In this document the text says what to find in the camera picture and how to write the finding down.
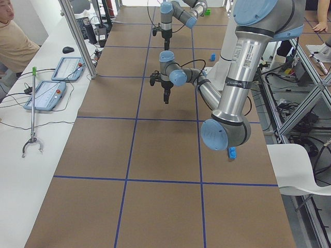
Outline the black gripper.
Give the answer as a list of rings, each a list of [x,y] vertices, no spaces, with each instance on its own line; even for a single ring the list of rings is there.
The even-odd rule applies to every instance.
[[[164,89],[163,101],[165,104],[167,104],[170,98],[171,88],[174,86],[174,84],[171,81],[162,81],[161,86]]]
[[[164,50],[167,51],[170,48],[170,38],[172,38],[172,30],[162,30],[162,38],[164,39]]]

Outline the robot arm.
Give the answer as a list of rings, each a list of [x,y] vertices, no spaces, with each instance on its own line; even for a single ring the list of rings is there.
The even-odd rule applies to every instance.
[[[250,138],[249,121],[243,115],[260,59],[272,41],[299,37],[303,31],[305,1],[237,1],[231,11],[237,37],[229,70],[221,91],[198,69],[183,68],[172,51],[159,55],[160,78],[175,86],[193,84],[212,110],[201,126],[204,144],[226,150]]]
[[[186,11],[178,1],[163,1],[160,5],[161,22],[153,28],[153,36],[161,32],[164,39],[164,49],[169,50],[172,38],[172,19],[176,18],[184,26],[192,29],[199,16],[203,16],[207,10],[207,1],[184,1],[191,9]]]

